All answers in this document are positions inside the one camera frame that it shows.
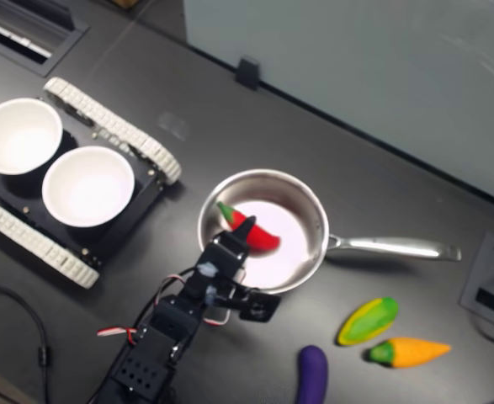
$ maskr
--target toy pepper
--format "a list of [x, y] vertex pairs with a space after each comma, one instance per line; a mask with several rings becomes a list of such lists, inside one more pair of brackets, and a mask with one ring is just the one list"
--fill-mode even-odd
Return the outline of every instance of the toy pepper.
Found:
[[[217, 206], [232, 230], [239, 227], [247, 218], [239, 210], [235, 210], [231, 206], [224, 205], [222, 202], [217, 202]], [[260, 226], [254, 225], [254, 227], [250, 230], [250, 233], [248, 233], [247, 244], [258, 251], [271, 251], [280, 245], [280, 237], [273, 236], [272, 234], [267, 233]]]

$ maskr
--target toy carrot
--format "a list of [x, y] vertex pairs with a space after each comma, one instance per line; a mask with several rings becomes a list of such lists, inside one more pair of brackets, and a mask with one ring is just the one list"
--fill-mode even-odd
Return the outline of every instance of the toy carrot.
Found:
[[[222, 202], [217, 202], [217, 206], [232, 230], [239, 227], [247, 218], [239, 210], [235, 210], [231, 206], [224, 205]], [[250, 233], [248, 233], [247, 244], [260, 251], [274, 250], [280, 245], [280, 237], [273, 236], [272, 234], [267, 233], [260, 226], [254, 225], [254, 227], [250, 230]]]
[[393, 368], [425, 364], [450, 351], [450, 345], [415, 338], [391, 338], [369, 351], [369, 359]]

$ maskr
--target purple eggplant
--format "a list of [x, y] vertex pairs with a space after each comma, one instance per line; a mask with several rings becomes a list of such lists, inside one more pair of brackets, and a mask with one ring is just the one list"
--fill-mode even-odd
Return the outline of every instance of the purple eggplant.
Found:
[[310, 345], [299, 353], [300, 385], [297, 404], [323, 404], [329, 364], [321, 349]]

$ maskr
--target dark countertop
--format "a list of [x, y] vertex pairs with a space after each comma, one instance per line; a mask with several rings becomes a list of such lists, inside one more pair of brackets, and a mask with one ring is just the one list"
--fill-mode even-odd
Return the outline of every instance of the dark countertop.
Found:
[[[123, 342], [96, 338], [95, 331], [131, 324], [163, 276], [194, 262], [205, 196], [227, 176], [255, 167], [308, 183], [338, 235], [429, 238], [460, 245], [464, 259], [326, 260], [284, 296], [269, 324], [234, 316], [221, 329], [202, 327], [179, 366], [179, 402], [291, 403], [296, 354], [308, 344], [324, 348], [329, 358], [328, 403], [494, 402], [494, 343], [458, 304], [482, 237], [494, 232], [494, 205], [272, 93], [237, 85], [228, 71], [114, 8], [82, 0], [72, 8], [92, 28], [52, 76], [152, 133], [182, 163], [183, 176], [90, 291], [27, 268], [17, 260], [19, 250], [0, 237], [0, 284], [26, 296], [50, 334], [55, 404], [84, 403], [91, 396]], [[44, 83], [0, 56], [0, 102], [41, 94]], [[159, 128], [157, 117], [165, 112], [187, 123], [186, 139]], [[427, 366], [388, 370], [360, 360], [373, 343], [336, 347], [336, 331], [349, 313], [382, 295], [401, 303], [384, 337], [446, 342], [453, 352]], [[36, 343], [29, 320], [0, 300], [0, 373], [40, 399]]]

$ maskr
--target white paper cup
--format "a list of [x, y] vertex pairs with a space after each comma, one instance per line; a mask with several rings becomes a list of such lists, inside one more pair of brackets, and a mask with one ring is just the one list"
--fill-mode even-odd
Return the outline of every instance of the white paper cup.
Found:
[[115, 218], [135, 189], [132, 167], [106, 147], [80, 147], [65, 153], [43, 181], [43, 201], [55, 219], [73, 227], [93, 227]]
[[34, 98], [0, 104], [0, 174], [29, 173], [48, 162], [61, 143], [60, 115]]

